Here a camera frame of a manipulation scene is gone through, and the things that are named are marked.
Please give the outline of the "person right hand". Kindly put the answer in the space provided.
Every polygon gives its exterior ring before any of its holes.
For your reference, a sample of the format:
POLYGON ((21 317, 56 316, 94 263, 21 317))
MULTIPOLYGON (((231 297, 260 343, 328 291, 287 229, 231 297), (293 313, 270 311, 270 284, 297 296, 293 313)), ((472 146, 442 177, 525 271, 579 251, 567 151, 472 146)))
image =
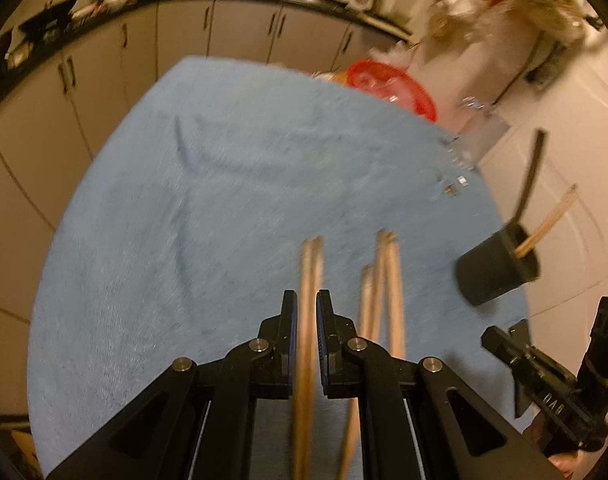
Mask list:
MULTIPOLYGON (((537 448, 539 452, 544 449, 544 434, 546 429, 546 416, 542 412, 538 412, 532 422, 526 427, 522 434, 537 448)), ((548 460, 563 474, 566 479, 571 479, 578 466, 581 465, 584 453, 582 451, 574 451, 572 453, 561 453, 551 455, 548 460)))

